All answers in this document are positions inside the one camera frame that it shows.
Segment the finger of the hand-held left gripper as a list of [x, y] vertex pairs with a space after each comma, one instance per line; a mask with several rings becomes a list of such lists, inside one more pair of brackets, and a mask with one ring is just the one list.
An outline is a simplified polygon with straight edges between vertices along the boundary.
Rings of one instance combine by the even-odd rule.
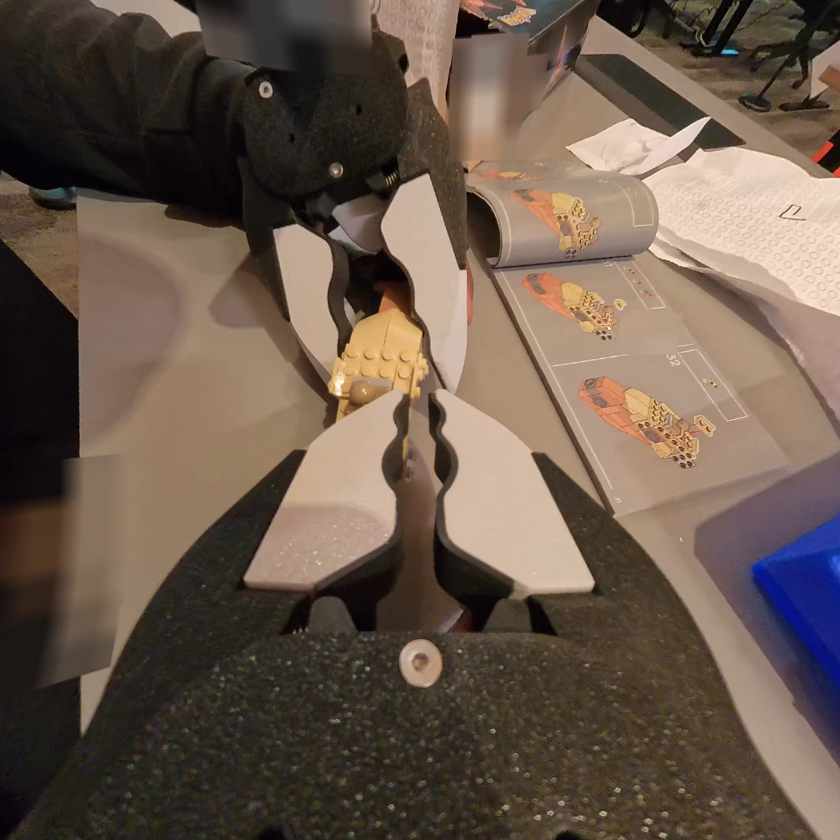
[[443, 387], [456, 392], [468, 343], [467, 271], [459, 267], [430, 174], [396, 188], [381, 234], [388, 255], [410, 281], [427, 355]]
[[334, 361], [358, 320], [346, 296], [350, 258], [359, 250], [350, 246], [342, 230], [334, 239], [300, 224], [277, 228], [274, 240], [291, 327], [316, 371], [329, 383]]

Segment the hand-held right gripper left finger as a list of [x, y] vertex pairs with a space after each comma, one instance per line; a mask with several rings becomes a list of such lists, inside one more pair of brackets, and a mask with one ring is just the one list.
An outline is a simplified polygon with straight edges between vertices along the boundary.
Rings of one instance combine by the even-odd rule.
[[249, 589], [324, 592], [398, 534], [408, 396], [388, 392], [308, 447], [255, 556]]

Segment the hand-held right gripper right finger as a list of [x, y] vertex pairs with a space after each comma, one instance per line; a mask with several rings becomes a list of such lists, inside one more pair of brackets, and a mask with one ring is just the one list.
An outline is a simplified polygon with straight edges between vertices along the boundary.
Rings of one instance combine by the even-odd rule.
[[591, 593], [595, 581], [531, 449], [451, 392], [429, 397], [442, 482], [437, 581], [453, 597]]

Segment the tan brick vehicle model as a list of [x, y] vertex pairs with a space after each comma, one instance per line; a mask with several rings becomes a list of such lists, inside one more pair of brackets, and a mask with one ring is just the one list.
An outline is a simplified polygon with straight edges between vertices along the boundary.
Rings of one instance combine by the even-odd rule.
[[359, 316], [329, 375], [336, 422], [391, 392], [405, 396], [398, 415], [403, 430], [393, 457], [396, 482], [411, 479], [413, 473], [412, 413], [430, 372], [424, 339], [423, 328], [412, 317], [408, 292], [385, 283], [377, 312]]

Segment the person's left forearm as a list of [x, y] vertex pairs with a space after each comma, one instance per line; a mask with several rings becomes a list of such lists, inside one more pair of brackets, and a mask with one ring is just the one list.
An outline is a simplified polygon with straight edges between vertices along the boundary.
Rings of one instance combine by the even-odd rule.
[[3, 1], [2, 171], [239, 219], [249, 73], [145, 14]]

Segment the grey desk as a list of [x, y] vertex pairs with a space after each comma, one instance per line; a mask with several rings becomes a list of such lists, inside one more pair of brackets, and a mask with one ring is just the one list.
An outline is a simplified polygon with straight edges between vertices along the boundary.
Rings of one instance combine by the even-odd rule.
[[561, 635], [452, 633], [443, 687], [396, 642], [450, 621], [423, 540], [381, 608], [383, 644], [279, 637], [290, 599], [223, 585], [280, 502], [276, 467], [327, 403], [235, 227], [80, 197], [85, 457], [112, 456], [124, 574], [113, 662], [193, 666], [123, 749], [95, 825], [127, 838], [838, 838], [836, 693], [751, 564], [838, 508], [833, 420], [758, 306], [642, 255], [644, 273], [791, 458], [791, 472], [621, 520], [595, 487], [486, 270], [458, 396], [569, 475], [563, 510], [599, 572], [648, 559], [657, 600], [622, 625], [549, 603]]

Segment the grey instruction booklet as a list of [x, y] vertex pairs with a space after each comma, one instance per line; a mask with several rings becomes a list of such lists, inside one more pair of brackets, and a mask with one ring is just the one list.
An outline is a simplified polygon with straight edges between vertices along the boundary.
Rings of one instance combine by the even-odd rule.
[[788, 468], [636, 262], [658, 231], [646, 184], [485, 161], [466, 186], [500, 296], [612, 513]]

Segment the dark printed toy box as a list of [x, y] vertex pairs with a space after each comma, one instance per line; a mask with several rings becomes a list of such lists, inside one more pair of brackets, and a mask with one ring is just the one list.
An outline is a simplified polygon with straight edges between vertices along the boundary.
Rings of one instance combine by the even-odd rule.
[[528, 54], [545, 65], [543, 96], [573, 70], [601, 2], [599, 1], [462, 1], [456, 37], [522, 35]]

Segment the person's black clothing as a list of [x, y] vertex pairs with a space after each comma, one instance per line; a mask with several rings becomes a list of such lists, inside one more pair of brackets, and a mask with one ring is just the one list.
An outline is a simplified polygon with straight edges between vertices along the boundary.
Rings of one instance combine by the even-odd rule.
[[79, 739], [79, 679], [40, 687], [61, 577], [65, 463], [79, 454], [78, 327], [2, 244], [2, 838]]

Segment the blue plastic bin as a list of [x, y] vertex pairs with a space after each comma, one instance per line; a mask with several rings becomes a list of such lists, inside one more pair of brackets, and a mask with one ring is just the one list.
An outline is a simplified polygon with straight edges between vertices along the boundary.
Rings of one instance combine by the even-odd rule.
[[839, 516], [752, 565], [792, 661], [794, 705], [838, 760]]

